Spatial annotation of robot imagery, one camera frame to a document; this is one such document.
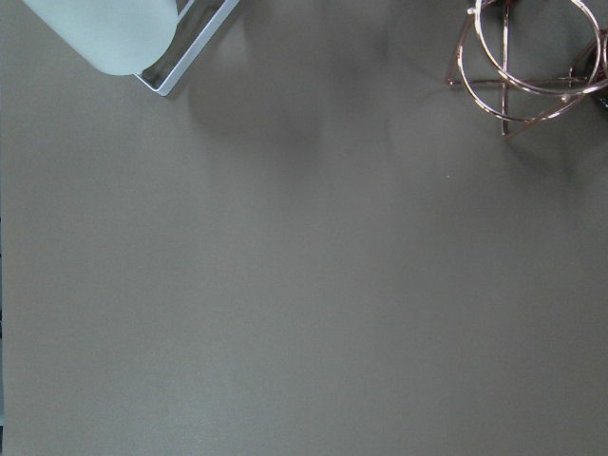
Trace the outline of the white cup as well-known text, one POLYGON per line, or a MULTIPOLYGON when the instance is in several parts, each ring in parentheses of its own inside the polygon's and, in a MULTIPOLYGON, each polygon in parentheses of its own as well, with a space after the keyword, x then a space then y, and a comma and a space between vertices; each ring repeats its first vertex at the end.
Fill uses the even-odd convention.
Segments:
POLYGON ((93 67, 139 73, 167 51, 179 22, 175 1, 27 1, 93 67))

